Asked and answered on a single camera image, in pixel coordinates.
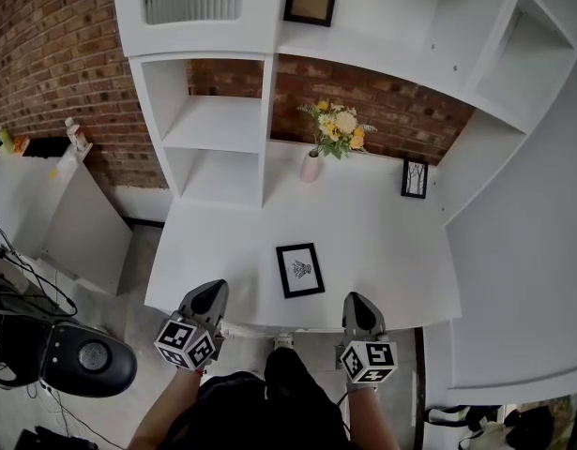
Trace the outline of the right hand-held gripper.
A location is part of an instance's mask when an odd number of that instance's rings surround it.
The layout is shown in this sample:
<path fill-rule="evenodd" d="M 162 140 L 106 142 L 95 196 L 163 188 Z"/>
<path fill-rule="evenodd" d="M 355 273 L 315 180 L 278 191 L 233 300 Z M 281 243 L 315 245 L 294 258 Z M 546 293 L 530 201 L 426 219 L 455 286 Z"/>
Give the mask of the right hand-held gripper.
<path fill-rule="evenodd" d="M 342 326 L 357 327 L 373 337 L 360 337 L 337 347 L 338 366 L 350 384 L 384 382 L 398 368 L 397 346 L 389 340 L 385 318 L 379 308 L 358 292 L 349 292 L 343 301 Z"/>

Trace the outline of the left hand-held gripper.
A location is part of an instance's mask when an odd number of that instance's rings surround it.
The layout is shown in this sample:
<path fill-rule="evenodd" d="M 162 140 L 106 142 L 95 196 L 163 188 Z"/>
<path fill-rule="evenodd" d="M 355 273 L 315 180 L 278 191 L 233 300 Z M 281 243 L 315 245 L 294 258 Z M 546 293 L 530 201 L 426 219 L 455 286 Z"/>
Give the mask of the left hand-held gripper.
<path fill-rule="evenodd" d="M 219 325 L 229 297 L 225 279 L 209 281 L 189 291 L 178 311 L 165 320 L 154 340 L 162 358 L 177 368 L 204 370 L 219 358 L 224 337 Z"/>

